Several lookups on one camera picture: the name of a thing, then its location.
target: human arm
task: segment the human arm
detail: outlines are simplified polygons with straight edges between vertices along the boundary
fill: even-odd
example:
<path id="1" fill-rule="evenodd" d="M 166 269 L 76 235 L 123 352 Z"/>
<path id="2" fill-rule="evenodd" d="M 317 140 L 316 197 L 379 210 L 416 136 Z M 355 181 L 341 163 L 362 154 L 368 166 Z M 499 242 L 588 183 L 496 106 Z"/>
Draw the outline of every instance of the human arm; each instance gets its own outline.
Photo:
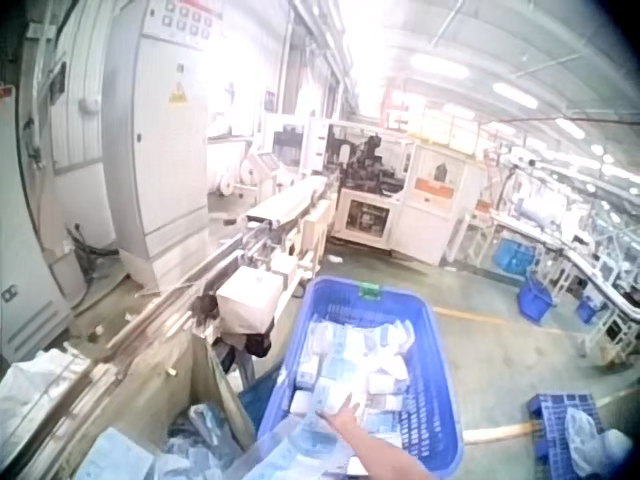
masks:
<path id="1" fill-rule="evenodd" d="M 349 444 L 373 480 L 435 480 L 415 457 L 362 429 L 355 416 L 358 407 L 348 395 L 335 415 L 319 415 Z"/>

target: factory ceiling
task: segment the factory ceiling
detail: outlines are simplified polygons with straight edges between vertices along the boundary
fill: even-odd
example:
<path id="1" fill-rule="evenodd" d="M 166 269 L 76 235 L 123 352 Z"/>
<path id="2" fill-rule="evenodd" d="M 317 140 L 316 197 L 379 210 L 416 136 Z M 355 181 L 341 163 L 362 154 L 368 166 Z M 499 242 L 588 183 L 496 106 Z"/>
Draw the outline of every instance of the factory ceiling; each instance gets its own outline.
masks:
<path id="1" fill-rule="evenodd" d="M 308 1 L 347 59 L 361 113 L 379 115 L 392 85 L 481 122 L 547 119 L 510 125 L 553 152 L 611 162 L 627 188 L 640 183 L 640 127 L 575 122 L 574 136 L 555 121 L 640 121 L 636 56 L 593 2 Z"/>

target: yellow floor line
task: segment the yellow floor line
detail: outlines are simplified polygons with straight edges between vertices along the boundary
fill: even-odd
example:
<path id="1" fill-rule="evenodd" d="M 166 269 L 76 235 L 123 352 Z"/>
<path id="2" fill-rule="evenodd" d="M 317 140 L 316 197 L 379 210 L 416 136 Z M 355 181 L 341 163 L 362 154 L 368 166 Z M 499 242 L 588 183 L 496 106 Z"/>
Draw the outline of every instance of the yellow floor line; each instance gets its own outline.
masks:
<path id="1" fill-rule="evenodd" d="M 620 392 L 614 393 L 607 397 L 596 400 L 596 406 L 602 408 L 616 400 L 640 392 L 640 387 L 631 387 Z M 511 438 L 524 437 L 530 435 L 540 428 L 539 422 L 516 423 L 515 425 L 507 425 L 495 428 L 480 428 L 476 430 L 465 430 L 462 432 L 462 438 L 465 445 L 475 445 L 479 443 L 501 442 Z"/>
<path id="2" fill-rule="evenodd" d="M 476 313 L 463 312 L 460 310 L 451 310 L 449 308 L 444 308 L 444 307 L 433 307 L 433 311 L 436 313 L 439 313 L 440 315 L 445 315 L 447 317 L 461 318 L 464 320 L 472 320 L 474 322 L 493 323 L 495 325 L 501 325 L 505 327 L 526 328 L 534 332 L 553 333 L 556 335 L 573 335 L 573 336 L 584 335 L 579 332 L 568 332 L 565 330 L 560 330 L 558 328 L 534 327 L 532 325 L 528 325 L 525 323 L 514 323 L 509 320 L 505 320 L 503 318 L 490 317 L 487 315 L 478 315 Z"/>

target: red label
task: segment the red label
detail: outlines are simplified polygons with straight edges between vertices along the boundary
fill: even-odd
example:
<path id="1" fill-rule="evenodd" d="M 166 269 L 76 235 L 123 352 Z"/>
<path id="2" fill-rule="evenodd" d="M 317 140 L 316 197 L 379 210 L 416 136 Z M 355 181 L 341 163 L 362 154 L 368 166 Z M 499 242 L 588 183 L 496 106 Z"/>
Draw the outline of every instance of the red label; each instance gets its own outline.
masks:
<path id="1" fill-rule="evenodd" d="M 197 10 L 201 10 L 205 13 L 208 13 L 209 15 L 215 15 L 216 12 L 212 9 L 207 7 L 206 5 L 202 5 L 198 0 L 180 0 L 180 3 L 184 3 L 185 5 L 189 5 Z"/>

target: blue plastic crate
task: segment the blue plastic crate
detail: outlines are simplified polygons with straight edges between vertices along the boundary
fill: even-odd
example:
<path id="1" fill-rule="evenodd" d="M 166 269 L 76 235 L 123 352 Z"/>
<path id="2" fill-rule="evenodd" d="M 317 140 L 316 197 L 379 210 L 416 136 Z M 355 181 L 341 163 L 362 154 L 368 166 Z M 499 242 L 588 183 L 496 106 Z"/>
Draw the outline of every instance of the blue plastic crate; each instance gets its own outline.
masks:
<path id="1" fill-rule="evenodd" d="M 493 254 L 493 263 L 512 275 L 524 277 L 535 259 L 535 248 L 503 238 Z"/>
<path id="2" fill-rule="evenodd" d="M 552 480 L 578 480 L 565 435 L 567 409 L 573 407 L 589 415 L 602 433 L 593 397 L 587 393 L 539 393 L 527 406 L 532 417 L 541 421 L 541 429 L 534 433 L 536 458 L 547 466 Z"/>
<path id="3" fill-rule="evenodd" d="M 463 441 L 431 308 L 412 293 L 367 287 L 351 280 L 319 277 L 307 289 L 258 438 L 288 415 L 300 354 L 309 323 L 316 315 L 363 328 L 393 323 L 396 319 L 412 323 L 416 341 L 405 361 L 411 377 L 407 395 L 415 401 L 400 414 L 403 448 L 437 476 L 452 475 L 462 459 Z"/>
<path id="4" fill-rule="evenodd" d="M 529 274 L 518 292 L 518 308 L 524 318 L 539 324 L 553 305 L 551 293 L 534 275 Z"/>
<path id="5" fill-rule="evenodd" d="M 576 313 L 578 314 L 578 317 L 580 317 L 580 320 L 582 320 L 582 323 L 588 325 L 593 320 L 593 317 L 596 316 L 598 310 L 591 303 L 591 298 L 589 298 L 589 296 L 585 296 L 580 300 L 580 303 L 576 307 Z"/>

